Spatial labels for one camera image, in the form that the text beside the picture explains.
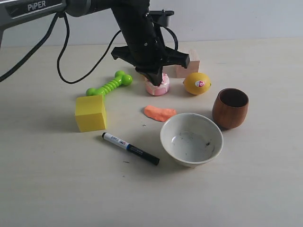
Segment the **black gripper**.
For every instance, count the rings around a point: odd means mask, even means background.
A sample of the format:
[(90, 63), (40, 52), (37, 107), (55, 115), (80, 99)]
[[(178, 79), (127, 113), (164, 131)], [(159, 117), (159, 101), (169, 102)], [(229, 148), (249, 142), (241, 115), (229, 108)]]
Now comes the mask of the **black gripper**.
[(187, 68), (189, 54), (166, 47), (157, 41), (128, 40), (126, 46), (115, 47), (111, 55), (136, 67), (154, 86), (162, 83), (164, 66), (180, 65)]

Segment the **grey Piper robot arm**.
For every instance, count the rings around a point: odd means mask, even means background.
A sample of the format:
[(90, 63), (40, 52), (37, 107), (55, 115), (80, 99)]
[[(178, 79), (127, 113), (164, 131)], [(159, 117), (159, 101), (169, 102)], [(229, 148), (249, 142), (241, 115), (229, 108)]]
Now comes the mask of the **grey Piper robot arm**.
[(1, 75), (1, 81), (15, 73), (50, 37), (59, 18), (66, 26), (66, 38), (57, 58), (57, 72), (61, 75), (60, 61), (70, 36), (69, 17), (81, 18), (107, 12), (112, 15), (117, 35), (122, 34), (126, 45), (115, 47), (113, 59), (122, 59), (134, 66), (153, 85), (162, 83), (163, 67), (189, 66), (190, 57), (179, 52), (178, 39), (169, 29), (173, 10), (151, 10), (148, 0), (2, 0), (0, 2), (0, 31), (53, 15), (44, 37), (10, 70)]

